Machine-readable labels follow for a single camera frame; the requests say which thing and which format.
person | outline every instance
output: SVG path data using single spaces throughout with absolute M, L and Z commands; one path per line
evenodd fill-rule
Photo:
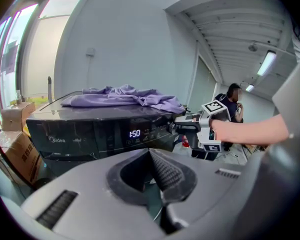
M 241 96 L 241 87 L 236 83 L 232 83 L 229 86 L 226 94 L 220 93 L 215 97 L 215 100 L 220 101 L 223 105 L 225 105 L 228 108 L 230 121 L 233 123 L 243 122 L 244 106 L 241 103 L 238 103 Z M 224 142 L 224 151 L 229 152 L 232 145 L 233 142 Z

cardboard box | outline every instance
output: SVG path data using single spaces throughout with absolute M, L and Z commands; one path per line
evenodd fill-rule
M 0 146 L 10 163 L 33 185 L 38 178 L 42 158 L 29 137 L 20 131 L 1 131 Z M 1 154 L 0 168 L 11 181 L 25 184 L 6 164 Z
M 22 132 L 26 119 L 35 110 L 34 102 L 22 102 L 2 109 L 2 130 Z

window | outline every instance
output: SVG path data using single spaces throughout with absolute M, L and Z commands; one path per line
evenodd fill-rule
M 39 19 L 70 15 L 80 0 L 49 0 Z
M 7 38 L 4 42 L 0 66 L 0 95 L 2 107 L 10 105 L 16 96 L 16 61 L 19 44 L 27 23 L 37 4 L 18 11 L 12 21 Z

dark shirt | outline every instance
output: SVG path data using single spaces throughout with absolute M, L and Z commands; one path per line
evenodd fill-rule
M 228 108 L 229 115 L 231 117 L 231 122 L 237 123 L 236 120 L 236 111 L 237 111 L 237 103 L 230 101 L 226 94 L 220 93 L 218 94 L 215 99 L 217 101 L 220 101 L 223 105 L 225 105 Z

